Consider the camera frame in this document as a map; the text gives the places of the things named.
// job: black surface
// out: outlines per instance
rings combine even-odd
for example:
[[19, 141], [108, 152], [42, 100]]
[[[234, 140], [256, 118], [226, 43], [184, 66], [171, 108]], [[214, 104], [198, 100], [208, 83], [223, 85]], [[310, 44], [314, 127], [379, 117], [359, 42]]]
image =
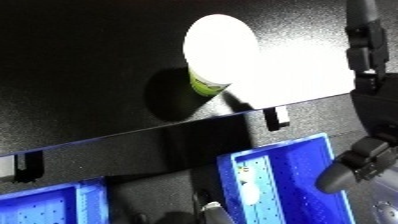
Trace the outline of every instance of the black surface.
[[[222, 202], [217, 155], [319, 132], [329, 134], [339, 154], [365, 135], [348, 95], [293, 104], [288, 110], [291, 126], [276, 132], [268, 131], [262, 111], [256, 111], [60, 146], [44, 151], [41, 179], [0, 183], [0, 194], [109, 176], [114, 223], [129, 223], [132, 215], [145, 212], [152, 222], [187, 224], [182, 221], [192, 218], [194, 189], [207, 188]], [[375, 223], [370, 194], [367, 182], [348, 191], [357, 223]]]
[[[380, 3], [394, 61], [398, 3]], [[222, 95], [173, 92], [190, 91], [187, 29], [213, 13], [249, 24], [265, 53], [295, 38], [347, 43], [343, 0], [1, 1], [0, 155], [236, 112]]]

